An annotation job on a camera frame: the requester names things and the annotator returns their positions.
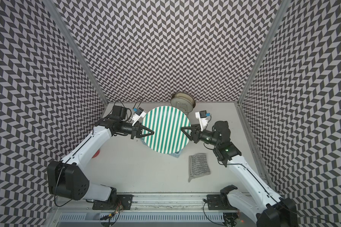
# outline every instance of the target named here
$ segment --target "striped cutting board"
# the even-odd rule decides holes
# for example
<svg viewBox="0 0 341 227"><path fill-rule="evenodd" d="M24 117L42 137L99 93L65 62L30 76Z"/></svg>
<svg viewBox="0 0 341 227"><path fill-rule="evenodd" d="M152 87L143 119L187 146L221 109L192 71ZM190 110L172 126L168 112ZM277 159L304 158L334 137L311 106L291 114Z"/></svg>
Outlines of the striped cutting board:
<svg viewBox="0 0 341 227"><path fill-rule="evenodd" d="M175 153L189 142L181 127L191 124L187 116L175 107L163 106L152 109L146 114L142 124L154 131L154 134L145 137L144 141L156 152Z"/></svg>

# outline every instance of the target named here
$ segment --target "chevron patterned wall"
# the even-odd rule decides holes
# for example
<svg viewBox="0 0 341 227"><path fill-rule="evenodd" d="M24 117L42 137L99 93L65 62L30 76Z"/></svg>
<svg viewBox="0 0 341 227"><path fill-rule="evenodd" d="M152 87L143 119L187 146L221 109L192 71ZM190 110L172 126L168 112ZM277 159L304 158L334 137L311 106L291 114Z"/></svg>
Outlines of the chevron patterned wall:
<svg viewBox="0 0 341 227"><path fill-rule="evenodd" d="M48 163L103 110L42 3L0 1L0 226L44 222L53 201Z"/></svg>
<svg viewBox="0 0 341 227"><path fill-rule="evenodd" d="M236 101L281 0L53 0L109 101Z"/></svg>
<svg viewBox="0 0 341 227"><path fill-rule="evenodd" d="M292 1L243 108L277 190L341 226L341 0Z"/></svg>

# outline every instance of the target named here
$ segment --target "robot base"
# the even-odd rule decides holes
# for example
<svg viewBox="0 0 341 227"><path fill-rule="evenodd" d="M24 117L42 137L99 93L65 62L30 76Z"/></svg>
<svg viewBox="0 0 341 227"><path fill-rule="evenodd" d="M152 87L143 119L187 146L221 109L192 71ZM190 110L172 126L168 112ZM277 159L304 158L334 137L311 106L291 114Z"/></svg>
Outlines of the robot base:
<svg viewBox="0 0 341 227"><path fill-rule="evenodd" d="M124 207L124 210L130 210L131 204L133 202L133 195L117 195L118 201L121 202L121 205ZM117 203L109 202L109 201L95 201L93 203L93 210L115 210L117 207Z"/></svg>

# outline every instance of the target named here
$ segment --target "metal vent grate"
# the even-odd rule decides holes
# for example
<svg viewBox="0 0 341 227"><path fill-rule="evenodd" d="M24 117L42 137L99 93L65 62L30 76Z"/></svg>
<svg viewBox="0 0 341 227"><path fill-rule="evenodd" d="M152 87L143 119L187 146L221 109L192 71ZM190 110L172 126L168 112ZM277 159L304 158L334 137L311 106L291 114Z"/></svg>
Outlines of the metal vent grate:
<svg viewBox="0 0 341 227"><path fill-rule="evenodd" d="M223 222L222 213L207 214L207 217L213 222ZM122 213L117 220L118 222L209 222L205 215L200 212L172 212L172 213Z"/></svg>
<svg viewBox="0 0 341 227"><path fill-rule="evenodd" d="M108 213L85 213L85 212L64 212L59 222L99 222L99 216L103 217ZM224 221L223 213L209 212L207 217L216 223ZM114 222L118 214L110 221ZM118 222L209 222L203 212L122 212Z"/></svg>
<svg viewBox="0 0 341 227"><path fill-rule="evenodd" d="M60 221L83 221L86 218L86 213L62 213Z"/></svg>

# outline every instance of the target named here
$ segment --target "cable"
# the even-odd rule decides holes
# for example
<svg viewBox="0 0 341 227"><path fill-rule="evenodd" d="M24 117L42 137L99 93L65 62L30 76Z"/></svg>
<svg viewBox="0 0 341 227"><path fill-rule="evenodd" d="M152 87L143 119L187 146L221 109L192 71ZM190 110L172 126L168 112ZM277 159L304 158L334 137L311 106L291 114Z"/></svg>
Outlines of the cable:
<svg viewBox="0 0 341 227"><path fill-rule="evenodd" d="M55 199L54 199L54 202L55 202L55 205L58 206L58 204L56 203L56 194L57 194L57 188L58 188L58 182L59 182L59 178L61 177L61 173L62 173L62 170L64 169L64 165L62 166L62 169L61 169L61 172L59 173L59 176L58 176L58 180L57 180L57 184L56 184L56 189L55 189ZM67 203L69 203L72 199L68 200L65 204L63 205L60 205L58 207L62 207L64 205L66 205Z"/></svg>
<svg viewBox="0 0 341 227"><path fill-rule="evenodd" d="M120 100L116 100L116 101L114 102L114 105L112 106L111 111L109 112L108 115L106 115L105 118L108 118L108 116L112 113L112 111L113 111L113 109L114 109L114 106L115 106L116 102L120 102L120 103L123 105L123 107L126 109L126 118L127 118L127 119L126 119L126 120L123 120L123 121L129 121L129 120L131 119L131 109L130 109L130 108L126 108L125 105L124 105L124 103L121 102ZM127 111L128 111L128 110L130 110L130 116L129 116L129 117L127 117Z"/></svg>
<svg viewBox="0 0 341 227"><path fill-rule="evenodd" d="M227 164L227 166L229 165L241 165L242 167L246 168L243 164L240 164L240 163L233 163L233 164ZM248 168L246 168L246 170L256 179L256 181L258 181L258 183L260 184L260 186L264 189L264 191L274 200L274 202L278 203L267 191L266 189L264 188L264 186L259 182L259 180L250 172L250 170ZM318 218L318 217L313 217L313 216L307 216L307 215L304 215L304 214L300 214L300 213L297 213L297 212L294 212L294 211L291 211L289 210L288 208L286 207L283 207L284 209L286 209L287 211L291 212L291 213L294 213L296 215L299 215L299 216L303 216L303 217L307 217L307 218L315 218L315 219L320 219L320 220L324 220L328 223L331 223L333 226L337 227L337 225L333 222L331 222L330 220L327 220L327 219L324 219L324 218Z"/></svg>
<svg viewBox="0 0 341 227"><path fill-rule="evenodd" d="M143 102L143 97L141 97L141 98L138 98L138 100L136 101L136 103L134 104L134 106L133 106L133 109L135 108L135 106L136 106L136 104L138 103L138 101L140 100L140 103L139 103L139 105L138 105L138 107L137 108L139 108L140 107L140 104L141 104L141 102Z"/></svg>
<svg viewBox="0 0 341 227"><path fill-rule="evenodd" d="M205 148L207 148L207 149L209 149L209 150L213 150L213 149L211 149L211 148L206 147L205 142L203 142L203 145L205 146Z"/></svg>
<svg viewBox="0 0 341 227"><path fill-rule="evenodd" d="M117 136L117 135L127 136L128 134L121 134L121 133L113 134L113 136Z"/></svg>
<svg viewBox="0 0 341 227"><path fill-rule="evenodd" d="M331 223L333 226L337 227L337 225L334 222L330 221L330 220L327 220L327 219L324 219L324 218L318 218L318 217L313 217L313 216L308 216L308 215L300 214L300 213L291 211L290 209L288 209L286 207L283 207L283 208L286 209L287 211L293 213L293 214L296 214L296 215L299 215L299 216L303 216L303 217L307 217L307 218L315 218L315 219L324 220L325 222Z"/></svg>
<svg viewBox="0 0 341 227"><path fill-rule="evenodd" d="M212 222L213 224L221 225L221 224L214 223L213 221L211 221L211 220L208 218L208 216L207 216L206 213L205 213L205 205L206 205L206 202L205 202L205 204L203 204L203 209L202 209L202 210L203 210L203 213L205 214L207 220L209 220L209 221Z"/></svg>
<svg viewBox="0 0 341 227"><path fill-rule="evenodd" d="M117 215L116 220L114 221L114 223L113 223L111 226L113 226L113 225L116 223L116 221L119 219L119 217L120 217L120 212L121 212L121 209L119 210L119 214Z"/></svg>

